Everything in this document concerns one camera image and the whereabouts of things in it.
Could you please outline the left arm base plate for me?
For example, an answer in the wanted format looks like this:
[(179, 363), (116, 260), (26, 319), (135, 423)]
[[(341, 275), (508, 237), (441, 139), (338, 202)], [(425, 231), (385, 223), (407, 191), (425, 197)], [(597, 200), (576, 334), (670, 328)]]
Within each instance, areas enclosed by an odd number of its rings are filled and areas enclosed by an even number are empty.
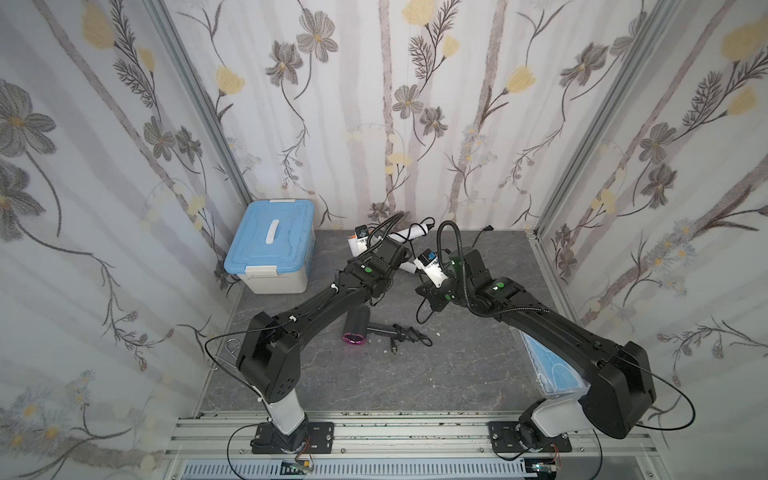
[(333, 422), (304, 421), (290, 434), (283, 434), (269, 422), (257, 425), (250, 442), (253, 454), (330, 454), (334, 443)]

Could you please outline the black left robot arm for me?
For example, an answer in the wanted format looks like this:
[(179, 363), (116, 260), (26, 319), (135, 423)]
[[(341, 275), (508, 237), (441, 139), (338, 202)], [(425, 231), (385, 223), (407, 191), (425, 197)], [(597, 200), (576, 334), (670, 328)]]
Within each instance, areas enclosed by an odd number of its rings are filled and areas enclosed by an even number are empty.
[(256, 314), (243, 337), (233, 368), (209, 358), (255, 393), (268, 413), (250, 442), (254, 454), (301, 453), (310, 448), (310, 420), (295, 388), (301, 377), (303, 349), (340, 316), (380, 298), (410, 255), (403, 244), (385, 238), (347, 261), (322, 292), (296, 307)]

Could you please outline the dark grey pink hair dryer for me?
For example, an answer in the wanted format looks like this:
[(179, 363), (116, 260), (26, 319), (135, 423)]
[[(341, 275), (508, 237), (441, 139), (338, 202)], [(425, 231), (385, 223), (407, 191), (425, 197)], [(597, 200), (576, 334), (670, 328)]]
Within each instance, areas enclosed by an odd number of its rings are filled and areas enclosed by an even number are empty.
[(385, 325), (371, 321), (371, 311), (366, 305), (353, 307), (347, 312), (342, 340), (350, 345), (364, 345), (370, 335), (379, 335), (404, 341), (406, 330), (399, 325)]

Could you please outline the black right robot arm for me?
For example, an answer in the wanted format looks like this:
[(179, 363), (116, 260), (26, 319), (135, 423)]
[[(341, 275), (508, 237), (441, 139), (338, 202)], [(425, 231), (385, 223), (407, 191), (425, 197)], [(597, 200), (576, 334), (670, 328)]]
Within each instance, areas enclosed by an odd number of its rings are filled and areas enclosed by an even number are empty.
[(441, 263), (435, 252), (425, 250), (415, 265), (428, 277), (416, 292), (432, 311), (453, 303), (476, 317), (507, 324), (564, 360), (585, 382), (574, 393), (541, 399), (524, 411), (516, 426), (523, 449), (542, 449), (580, 430), (624, 439), (656, 401), (657, 377), (641, 346), (600, 337), (547, 308), (521, 284), (492, 277), (478, 251)]

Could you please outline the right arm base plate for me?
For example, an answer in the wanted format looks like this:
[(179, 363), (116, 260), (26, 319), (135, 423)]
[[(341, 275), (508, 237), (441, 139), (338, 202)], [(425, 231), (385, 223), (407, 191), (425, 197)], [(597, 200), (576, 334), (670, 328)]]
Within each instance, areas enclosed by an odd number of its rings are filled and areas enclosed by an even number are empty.
[(570, 440), (560, 434), (547, 437), (532, 422), (492, 421), (487, 424), (491, 448), (496, 454), (570, 453)]

